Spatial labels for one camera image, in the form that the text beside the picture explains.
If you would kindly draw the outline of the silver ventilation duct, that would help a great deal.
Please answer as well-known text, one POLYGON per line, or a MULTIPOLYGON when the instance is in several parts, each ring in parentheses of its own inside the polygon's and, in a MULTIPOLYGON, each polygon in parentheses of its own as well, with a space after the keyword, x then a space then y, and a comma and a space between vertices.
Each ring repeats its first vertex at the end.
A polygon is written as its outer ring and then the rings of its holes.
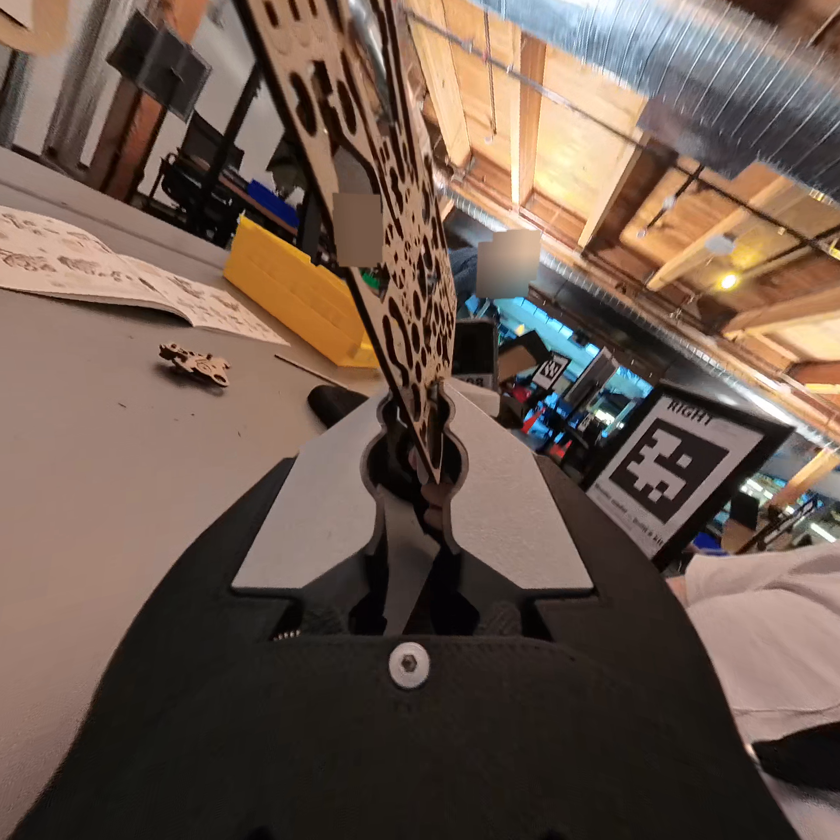
POLYGON ((638 127, 732 181, 838 202, 838 60, 726 2, 474 2, 646 98, 638 127))

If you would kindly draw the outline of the yellow plastic bin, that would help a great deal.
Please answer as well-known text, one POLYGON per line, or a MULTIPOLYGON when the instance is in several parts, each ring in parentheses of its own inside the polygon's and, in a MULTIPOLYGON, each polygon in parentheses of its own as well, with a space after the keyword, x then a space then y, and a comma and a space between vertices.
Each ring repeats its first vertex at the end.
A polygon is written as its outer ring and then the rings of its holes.
POLYGON ((337 366, 379 368, 348 285, 245 216, 224 277, 337 366))

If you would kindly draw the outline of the blue storage bin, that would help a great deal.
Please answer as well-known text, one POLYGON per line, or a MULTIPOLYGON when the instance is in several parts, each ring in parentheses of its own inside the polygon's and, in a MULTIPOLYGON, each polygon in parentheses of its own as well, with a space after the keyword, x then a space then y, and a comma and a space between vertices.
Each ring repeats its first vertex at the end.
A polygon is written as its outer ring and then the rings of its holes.
POLYGON ((247 188, 248 197, 254 200, 263 210, 277 216, 284 224, 291 228, 299 227, 298 212, 295 207, 288 204, 266 185, 251 180, 247 188))

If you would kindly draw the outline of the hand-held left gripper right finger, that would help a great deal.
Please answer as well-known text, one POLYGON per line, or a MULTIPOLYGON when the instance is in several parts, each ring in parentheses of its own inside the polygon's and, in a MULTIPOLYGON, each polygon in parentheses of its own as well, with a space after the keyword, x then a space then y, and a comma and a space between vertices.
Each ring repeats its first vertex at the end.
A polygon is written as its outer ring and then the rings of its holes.
POLYGON ((538 459, 456 383, 442 384, 446 442, 460 458, 444 503, 455 593, 473 634, 553 634, 554 614, 595 606, 595 583, 538 459))

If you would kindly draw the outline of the black square mounting plate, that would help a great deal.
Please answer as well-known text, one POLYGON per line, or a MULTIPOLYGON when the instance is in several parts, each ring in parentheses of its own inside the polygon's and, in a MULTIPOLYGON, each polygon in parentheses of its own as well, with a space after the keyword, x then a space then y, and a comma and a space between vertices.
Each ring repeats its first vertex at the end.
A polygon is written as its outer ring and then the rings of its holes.
POLYGON ((139 9, 124 26, 107 63, 185 123, 213 71, 171 26, 155 24, 139 9))

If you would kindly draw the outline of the laser-cut wooden parts sheet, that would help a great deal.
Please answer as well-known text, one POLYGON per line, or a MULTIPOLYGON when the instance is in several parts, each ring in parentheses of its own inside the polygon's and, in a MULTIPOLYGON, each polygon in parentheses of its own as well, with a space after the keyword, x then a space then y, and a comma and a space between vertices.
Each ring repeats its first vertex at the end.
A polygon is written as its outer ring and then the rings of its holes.
POLYGON ((370 193, 381 256, 341 268, 417 456, 440 481, 456 289, 393 2, 235 2, 338 244, 342 193, 370 193))

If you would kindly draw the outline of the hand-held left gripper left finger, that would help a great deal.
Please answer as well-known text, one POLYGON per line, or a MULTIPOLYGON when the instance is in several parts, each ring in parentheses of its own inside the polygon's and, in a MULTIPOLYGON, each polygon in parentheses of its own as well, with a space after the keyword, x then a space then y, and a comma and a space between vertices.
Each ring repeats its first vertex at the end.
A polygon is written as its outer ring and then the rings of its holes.
POLYGON ((286 608, 272 636, 384 636, 390 540, 371 455, 391 394, 375 394, 305 444, 232 582, 286 608))

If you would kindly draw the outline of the framed square-code sign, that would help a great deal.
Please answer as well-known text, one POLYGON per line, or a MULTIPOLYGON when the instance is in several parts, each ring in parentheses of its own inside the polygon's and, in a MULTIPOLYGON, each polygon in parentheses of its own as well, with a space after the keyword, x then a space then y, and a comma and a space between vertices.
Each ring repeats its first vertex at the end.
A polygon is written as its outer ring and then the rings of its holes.
POLYGON ((581 488, 664 571, 793 432, 662 381, 609 438, 581 488))

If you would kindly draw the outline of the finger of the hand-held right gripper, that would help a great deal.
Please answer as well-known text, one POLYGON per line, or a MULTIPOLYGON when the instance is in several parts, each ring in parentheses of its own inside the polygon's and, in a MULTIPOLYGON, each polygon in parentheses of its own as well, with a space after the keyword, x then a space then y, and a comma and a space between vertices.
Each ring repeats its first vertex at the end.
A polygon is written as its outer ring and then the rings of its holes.
POLYGON ((501 402, 498 394, 483 388, 456 388, 456 429, 487 430, 504 427, 498 416, 501 402))

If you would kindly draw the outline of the small wooden gear assembly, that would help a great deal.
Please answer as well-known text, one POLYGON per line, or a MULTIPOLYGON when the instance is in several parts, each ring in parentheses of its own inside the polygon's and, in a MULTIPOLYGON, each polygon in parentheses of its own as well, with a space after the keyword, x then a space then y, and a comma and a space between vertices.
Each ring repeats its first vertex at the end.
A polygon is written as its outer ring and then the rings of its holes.
POLYGON ((183 348, 177 343, 159 345, 159 356, 174 368, 194 380, 219 388, 229 385, 230 364, 222 357, 211 353, 201 354, 183 348))

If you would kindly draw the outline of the person's right hand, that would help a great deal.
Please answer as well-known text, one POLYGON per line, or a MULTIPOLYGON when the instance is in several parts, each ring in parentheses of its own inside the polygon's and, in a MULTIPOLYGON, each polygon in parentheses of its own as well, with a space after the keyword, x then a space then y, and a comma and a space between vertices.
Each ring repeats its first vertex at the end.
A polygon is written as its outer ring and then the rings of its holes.
POLYGON ((414 469, 417 481, 419 482, 419 513, 424 528, 440 535, 445 525, 445 507, 453 492, 454 484, 450 477, 443 471, 440 481, 434 481, 427 473, 417 451, 413 450, 409 456, 409 464, 414 469))

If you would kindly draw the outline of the open instruction booklet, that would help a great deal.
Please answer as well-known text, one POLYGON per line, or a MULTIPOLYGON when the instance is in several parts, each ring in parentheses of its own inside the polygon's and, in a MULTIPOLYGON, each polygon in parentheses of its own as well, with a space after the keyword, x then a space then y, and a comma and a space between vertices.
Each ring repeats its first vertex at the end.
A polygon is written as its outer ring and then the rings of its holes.
POLYGON ((197 329, 288 346, 230 294, 113 252, 52 217, 1 208, 1 288, 170 313, 197 329))

